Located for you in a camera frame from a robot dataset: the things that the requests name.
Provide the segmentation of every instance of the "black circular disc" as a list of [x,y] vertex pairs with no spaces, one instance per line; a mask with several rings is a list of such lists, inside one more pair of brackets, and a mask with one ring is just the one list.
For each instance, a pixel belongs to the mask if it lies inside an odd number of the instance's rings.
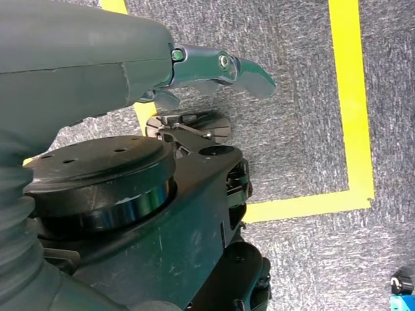
[[93,233],[151,213],[172,195],[175,163],[169,144],[131,135],[73,144],[26,167],[34,171],[25,193],[35,198],[35,216],[59,235],[62,224]]

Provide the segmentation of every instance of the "gray carpet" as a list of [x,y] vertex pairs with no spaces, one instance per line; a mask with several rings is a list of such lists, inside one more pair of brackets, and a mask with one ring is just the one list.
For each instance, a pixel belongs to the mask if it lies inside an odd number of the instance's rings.
[[[96,1],[76,1],[97,5]],[[131,14],[178,42],[223,47],[277,80],[257,101],[220,89],[182,90],[181,109],[216,109],[250,162],[254,202],[347,189],[328,7],[324,0],[128,0]],[[389,310],[389,276],[415,263],[415,5],[361,0],[376,184],[373,208],[250,225],[272,264],[270,310]],[[53,148],[139,133],[131,108],[63,129]]]

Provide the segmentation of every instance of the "bolt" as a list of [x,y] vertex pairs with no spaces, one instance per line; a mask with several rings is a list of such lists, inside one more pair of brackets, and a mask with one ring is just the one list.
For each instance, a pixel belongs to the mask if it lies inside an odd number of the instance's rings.
[[231,59],[227,54],[221,54],[219,56],[219,66],[221,69],[228,69],[231,65]]
[[174,62],[180,62],[184,59],[184,53],[180,49],[175,49],[172,52],[172,59]]

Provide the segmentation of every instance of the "yellow tape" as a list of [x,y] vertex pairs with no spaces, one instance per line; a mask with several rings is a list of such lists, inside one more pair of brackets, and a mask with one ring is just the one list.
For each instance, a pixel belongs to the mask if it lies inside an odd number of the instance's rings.
[[24,160],[24,161],[23,162],[23,165],[24,166],[24,165],[29,164],[29,163],[30,163],[30,162],[32,162],[32,161],[33,161],[33,159],[30,157],[30,158],[29,158],[29,159]]
[[[128,14],[127,7],[123,0],[101,0],[101,7],[107,11]],[[143,135],[145,135],[147,121],[157,113],[154,102],[148,102],[147,104],[136,102],[134,104],[134,110],[138,119],[138,124],[140,124]]]
[[[105,10],[127,14],[122,0],[101,0]],[[370,207],[374,198],[358,0],[329,0],[331,32],[349,190],[248,206],[246,222],[261,222]],[[156,113],[153,103],[135,104],[143,132]]]
[[373,198],[358,0],[329,0],[349,189]]

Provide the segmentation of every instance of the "blue object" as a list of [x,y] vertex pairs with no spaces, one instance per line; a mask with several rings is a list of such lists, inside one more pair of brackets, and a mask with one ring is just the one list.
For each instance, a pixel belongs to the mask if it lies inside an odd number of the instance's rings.
[[391,296],[391,311],[415,311],[415,297],[413,295]]

